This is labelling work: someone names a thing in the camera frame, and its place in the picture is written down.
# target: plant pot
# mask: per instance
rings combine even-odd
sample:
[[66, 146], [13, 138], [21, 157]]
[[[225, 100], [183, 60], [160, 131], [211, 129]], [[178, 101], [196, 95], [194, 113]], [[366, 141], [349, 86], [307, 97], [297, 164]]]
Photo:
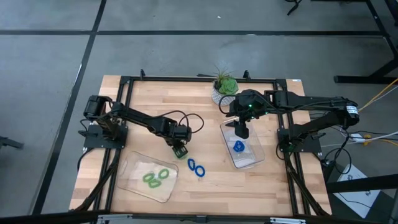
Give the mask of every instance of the plant pot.
[[[224, 96], [224, 94], [219, 93], [218, 90], [214, 87], [214, 83], [213, 83], [213, 93], [211, 94], [213, 101], [218, 105], [218, 103], [220, 102], [220, 99], [223, 96]], [[223, 98], [223, 101], [221, 101], [221, 106], [228, 106], [234, 100], [235, 100], [234, 96], [226, 96]]]

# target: concrete floor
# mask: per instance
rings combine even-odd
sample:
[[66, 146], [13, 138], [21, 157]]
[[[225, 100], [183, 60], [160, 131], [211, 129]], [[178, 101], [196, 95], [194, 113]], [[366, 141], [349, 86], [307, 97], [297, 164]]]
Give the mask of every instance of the concrete floor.
[[[384, 1], [373, 3], [390, 34], [398, 37]], [[99, 4], [100, 0], [0, 0], [0, 29], [91, 30]], [[363, 3], [304, 1], [287, 17], [291, 7], [281, 0], [108, 0], [99, 29], [377, 29]], [[8, 147], [0, 151], [0, 217], [29, 212], [87, 40], [85, 35], [0, 35], [0, 136], [25, 143], [23, 151]], [[105, 74], [137, 75], [143, 68], [147, 75], [195, 76], [212, 73], [217, 65], [235, 71], [237, 77], [247, 69], [253, 78], [298, 78], [307, 95], [344, 96], [364, 105], [384, 86], [336, 84], [333, 75], [369, 75], [391, 58], [383, 39], [364, 37], [97, 36], [43, 212], [68, 210], [83, 145], [78, 121], [87, 98], [98, 93]], [[398, 77], [398, 70], [390, 75]], [[361, 122], [350, 131], [396, 131], [397, 97], [394, 91], [366, 108]], [[325, 132], [322, 144], [343, 141], [339, 132]], [[393, 145], [374, 142], [346, 149], [353, 164], [367, 176], [398, 170], [398, 151]], [[344, 156], [339, 161], [343, 166], [347, 162]]]

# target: wooden tabletop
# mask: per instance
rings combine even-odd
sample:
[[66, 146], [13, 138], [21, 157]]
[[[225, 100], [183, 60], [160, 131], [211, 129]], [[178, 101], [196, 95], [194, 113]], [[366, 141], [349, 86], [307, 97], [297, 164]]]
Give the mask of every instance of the wooden tabletop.
[[[116, 99], [120, 76], [105, 75], [100, 95]], [[300, 80], [287, 80], [289, 91], [304, 95]], [[239, 90], [254, 89], [260, 92], [272, 90], [271, 84], [239, 83]], [[198, 178], [187, 166], [187, 159], [178, 160], [171, 148], [162, 138], [156, 137], [146, 128], [128, 123], [129, 134], [126, 147], [121, 153], [121, 163], [128, 152], [137, 151], [143, 155], [178, 166], [178, 178], [169, 201], [159, 203], [155, 200], [123, 190], [116, 181], [112, 201], [112, 212], [124, 213], [167, 213], [196, 215], [292, 215], [289, 188], [284, 162], [275, 154], [277, 144], [277, 115], [269, 114], [252, 121], [266, 158], [250, 169], [237, 170], [227, 152], [220, 131], [220, 124], [226, 118], [211, 99], [212, 85], [205, 82], [155, 82], [135, 81], [130, 107], [155, 116], [172, 110], [197, 113], [205, 120], [204, 128], [192, 135], [186, 145], [188, 157], [206, 169], [206, 175]], [[181, 118], [170, 114], [169, 118]], [[295, 111], [295, 123], [310, 121], [308, 111]], [[199, 128], [201, 121], [190, 116], [193, 130]], [[70, 208], [79, 206], [98, 182], [104, 150], [91, 151], [81, 162], [73, 191]], [[305, 183], [318, 203], [331, 213], [329, 199], [323, 181], [320, 163], [313, 154], [301, 153]], [[103, 191], [101, 208], [108, 186]], [[302, 200], [296, 187], [298, 208], [303, 213]]]

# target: green ring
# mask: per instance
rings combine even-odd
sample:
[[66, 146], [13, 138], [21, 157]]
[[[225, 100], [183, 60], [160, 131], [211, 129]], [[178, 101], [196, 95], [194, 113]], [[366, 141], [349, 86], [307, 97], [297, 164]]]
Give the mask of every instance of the green ring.
[[145, 183], [148, 183], [148, 182], [150, 182], [154, 177], [155, 177], [155, 174], [154, 174], [154, 173], [148, 173], [148, 174], [145, 174], [145, 175], [142, 177], [142, 181], [144, 181]]
[[166, 179], [166, 178], [168, 178], [169, 177], [169, 170], [168, 169], [162, 169], [160, 172], [159, 172], [159, 179], [161, 179], [161, 180], [163, 180], [163, 179]]
[[150, 188], [153, 189], [153, 188], [157, 188], [158, 186], [162, 185], [162, 183], [157, 179], [152, 179], [151, 181], [149, 181], [148, 185]]

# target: clear plastic container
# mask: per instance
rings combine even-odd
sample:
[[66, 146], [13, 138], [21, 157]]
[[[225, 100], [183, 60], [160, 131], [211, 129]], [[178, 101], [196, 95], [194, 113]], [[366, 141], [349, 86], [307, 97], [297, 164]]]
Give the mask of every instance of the clear plastic container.
[[235, 119], [223, 122], [220, 126], [221, 132], [223, 133], [224, 140], [234, 166], [238, 169], [249, 168], [263, 161], [266, 156], [250, 122], [246, 122], [246, 127], [249, 130], [249, 137], [247, 139], [243, 139], [235, 135], [234, 127], [226, 126], [226, 124], [233, 122]]
[[[124, 190], [134, 192], [136, 194], [154, 199], [158, 202], [166, 202], [173, 191], [175, 182], [177, 181], [178, 167], [174, 164], [169, 164], [148, 156], [144, 156], [138, 152], [129, 152], [126, 159], [121, 164], [118, 176], [118, 187]], [[159, 172], [168, 170], [168, 177], [165, 177], [166, 172], [163, 171], [161, 176]], [[158, 187], [152, 187], [148, 181], [151, 179], [161, 184]]]

